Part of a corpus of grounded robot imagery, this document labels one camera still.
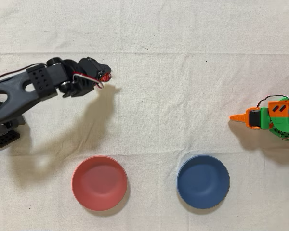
wire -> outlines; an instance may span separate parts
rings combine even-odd
[[[16,72],[23,71],[23,70],[25,70],[25,69],[27,69],[27,68],[29,68],[29,67],[36,66],[36,65],[39,65],[39,64],[43,64],[43,65],[46,66],[45,63],[36,63],[36,64],[31,64],[31,65],[29,65],[29,66],[25,66],[25,67],[23,67],[23,68],[21,68],[21,69],[18,69],[18,70],[11,71],[11,72],[5,73],[5,74],[3,74],[3,75],[0,75],[0,78],[2,78],[2,77],[4,77],[4,76],[7,76],[7,75],[10,75],[10,74],[14,74],[14,73],[16,73]]]
[[[263,100],[260,100],[259,103],[257,104],[257,107],[260,106],[260,104],[261,104],[262,101],[266,100],[266,99],[269,98],[269,97],[274,97],[274,96],[282,96],[282,97],[286,97],[286,98],[289,99],[289,97],[286,96],[286,95],[269,95],[269,96],[265,97]]]
[[[289,140],[289,138],[282,138],[282,137],[281,137],[281,139],[282,140]]]
[[[82,74],[82,73],[74,72],[73,73],[73,81],[75,80],[75,76],[78,76],[78,77],[85,78],[85,79],[93,81],[94,83],[96,83],[97,87],[100,88],[100,89],[104,88],[103,83],[101,81],[99,81],[98,79],[94,78],[94,77],[91,77],[91,76],[88,76],[88,75],[85,75],[85,74]]]

bowl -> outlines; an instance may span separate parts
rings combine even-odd
[[[84,207],[102,211],[116,206],[124,197],[128,180],[122,165],[108,156],[82,161],[72,177],[72,191]]]
[[[177,177],[180,197],[199,209],[218,205],[228,194],[230,177],[221,161],[209,155],[197,155],[187,160]]]

white cloth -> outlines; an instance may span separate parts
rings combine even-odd
[[[0,74],[55,56],[93,57],[114,77],[25,113],[21,139],[0,150],[0,231],[289,231],[289,141],[228,122],[289,95],[289,0],[0,0]],[[218,207],[178,198],[188,151],[227,167]],[[96,154],[129,178],[105,212],[71,191]]]

red bowl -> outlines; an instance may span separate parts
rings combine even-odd
[[[127,175],[115,159],[92,156],[75,169],[72,190],[82,206],[95,211],[107,210],[123,199],[127,190]]]

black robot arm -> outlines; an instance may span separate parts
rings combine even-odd
[[[76,97],[101,87],[111,77],[109,66],[92,58],[73,60],[52,58],[47,64],[38,64],[25,72],[0,81],[0,94],[7,94],[7,100],[0,102],[0,136],[24,124],[22,114],[39,102],[57,95]],[[26,86],[33,84],[33,91]]]

